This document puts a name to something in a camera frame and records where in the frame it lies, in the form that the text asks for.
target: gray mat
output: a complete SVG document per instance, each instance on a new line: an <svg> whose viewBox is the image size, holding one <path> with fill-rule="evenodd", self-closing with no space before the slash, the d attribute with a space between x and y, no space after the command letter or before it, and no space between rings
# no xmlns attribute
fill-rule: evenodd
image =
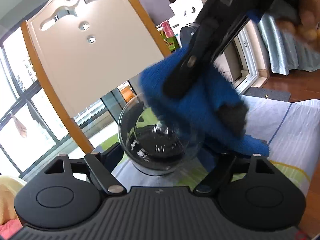
<svg viewBox="0 0 320 240"><path fill-rule="evenodd" d="M263 89L250 87L245 93L245 96L257 97L257 98L268 98L272 100L289 102L291 94L286 91L278 91L271 89Z"/></svg>

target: metal screw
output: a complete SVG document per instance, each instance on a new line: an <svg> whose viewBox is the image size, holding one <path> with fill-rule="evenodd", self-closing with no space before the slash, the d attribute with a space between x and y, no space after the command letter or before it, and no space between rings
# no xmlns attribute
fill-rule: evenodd
<svg viewBox="0 0 320 240"><path fill-rule="evenodd" d="M208 194L211 192L211 188L207 185L199 185L196 187L196 192L201 193L201 194Z"/></svg>
<svg viewBox="0 0 320 240"><path fill-rule="evenodd" d="M113 194L119 194L124 191L124 187L120 185L112 185L108 187L108 191Z"/></svg>

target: black robotic base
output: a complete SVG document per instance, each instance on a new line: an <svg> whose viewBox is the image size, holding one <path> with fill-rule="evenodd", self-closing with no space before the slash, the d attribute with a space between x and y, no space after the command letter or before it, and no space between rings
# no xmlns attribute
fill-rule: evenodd
<svg viewBox="0 0 320 240"><path fill-rule="evenodd" d="M17 194L16 239L294 239L302 192L266 158L222 155L195 188L132 187L111 175L123 150L57 156ZM73 177L86 173L90 181ZM246 173L231 182L233 174Z"/></svg>

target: blue cloth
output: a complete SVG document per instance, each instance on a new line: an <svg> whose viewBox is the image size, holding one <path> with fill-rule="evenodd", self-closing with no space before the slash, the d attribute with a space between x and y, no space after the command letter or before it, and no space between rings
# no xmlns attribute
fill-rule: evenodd
<svg viewBox="0 0 320 240"><path fill-rule="evenodd" d="M180 123L190 122L214 139L212 149L217 153L229 149L244 155L260 153L268 156L267 145L249 135L234 136L215 115L220 106L224 104L234 106L241 102L241 99L231 84L213 66L209 66L201 74L182 99L170 99L163 95L164 81L187 49L182 48L141 73L140 85L155 115L162 116L169 122L171 120L179 120Z"/></svg>

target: curtain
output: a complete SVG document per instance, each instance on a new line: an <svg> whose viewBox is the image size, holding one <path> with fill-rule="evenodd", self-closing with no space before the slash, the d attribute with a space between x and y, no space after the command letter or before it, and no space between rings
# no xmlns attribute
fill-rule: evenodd
<svg viewBox="0 0 320 240"><path fill-rule="evenodd" d="M320 54L307 49L290 34L281 33L273 17L264 15L258 28L268 48L273 73L289 75L290 69L312 72L320 68Z"/></svg>

